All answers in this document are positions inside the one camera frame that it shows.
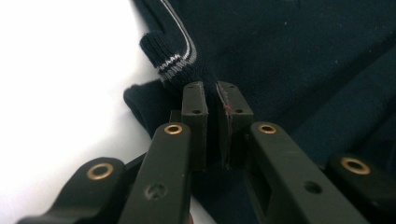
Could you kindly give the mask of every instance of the screw hole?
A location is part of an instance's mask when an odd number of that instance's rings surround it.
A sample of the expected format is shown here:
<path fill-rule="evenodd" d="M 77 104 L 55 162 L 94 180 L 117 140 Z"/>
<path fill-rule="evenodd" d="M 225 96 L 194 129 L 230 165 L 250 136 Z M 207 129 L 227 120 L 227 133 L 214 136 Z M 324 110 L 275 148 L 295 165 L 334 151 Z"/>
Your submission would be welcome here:
<path fill-rule="evenodd" d="M 269 124 L 263 124 L 259 127 L 259 131 L 262 133 L 276 133 L 276 128 Z"/>
<path fill-rule="evenodd" d="M 320 185 L 313 181 L 306 181 L 304 183 L 304 188 L 306 189 L 306 191 L 313 194 L 320 194 L 322 192 Z"/>
<path fill-rule="evenodd" d="M 355 169 L 359 169 L 359 170 L 363 169 L 363 167 L 360 164 L 358 164 L 357 162 L 355 162 L 355 161 L 349 161 L 347 164 L 350 167 L 355 168 Z"/>
<path fill-rule="evenodd" d="M 178 131 L 178 127 L 170 127 L 169 128 L 169 132 L 177 132 Z"/>
<path fill-rule="evenodd" d="M 159 200 L 167 193 L 163 184 L 154 184 L 146 189 L 146 198 L 149 200 Z"/>
<path fill-rule="evenodd" d="M 103 175 L 107 172 L 108 168 L 105 166 L 98 167 L 93 170 L 94 175 Z"/>

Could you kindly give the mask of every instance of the white background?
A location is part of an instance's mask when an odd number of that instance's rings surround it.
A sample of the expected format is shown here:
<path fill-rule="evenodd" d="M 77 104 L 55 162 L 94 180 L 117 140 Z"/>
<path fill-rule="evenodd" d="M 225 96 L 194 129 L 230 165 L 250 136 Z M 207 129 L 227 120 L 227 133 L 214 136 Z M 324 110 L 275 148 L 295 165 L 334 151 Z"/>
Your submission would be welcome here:
<path fill-rule="evenodd" d="M 145 31 L 128 0 L 0 0 L 1 224 L 45 213 L 85 162 L 147 150 L 122 99 L 158 78 L 138 47 Z"/>

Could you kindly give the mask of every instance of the navy cloth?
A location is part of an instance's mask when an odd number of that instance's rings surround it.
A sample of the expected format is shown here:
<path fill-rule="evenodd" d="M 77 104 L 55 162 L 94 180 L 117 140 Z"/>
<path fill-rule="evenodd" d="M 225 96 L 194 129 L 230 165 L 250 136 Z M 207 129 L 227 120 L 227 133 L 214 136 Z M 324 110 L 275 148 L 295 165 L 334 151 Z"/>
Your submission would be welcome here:
<path fill-rule="evenodd" d="M 349 151 L 396 176 L 396 1 L 135 2 L 150 28 L 140 45 L 160 79 L 132 86 L 125 102 L 152 136 L 180 109 L 182 88 L 204 82 L 209 166 L 192 193 L 218 223 L 257 222 L 243 174 L 218 163 L 218 80 L 314 162 Z"/>

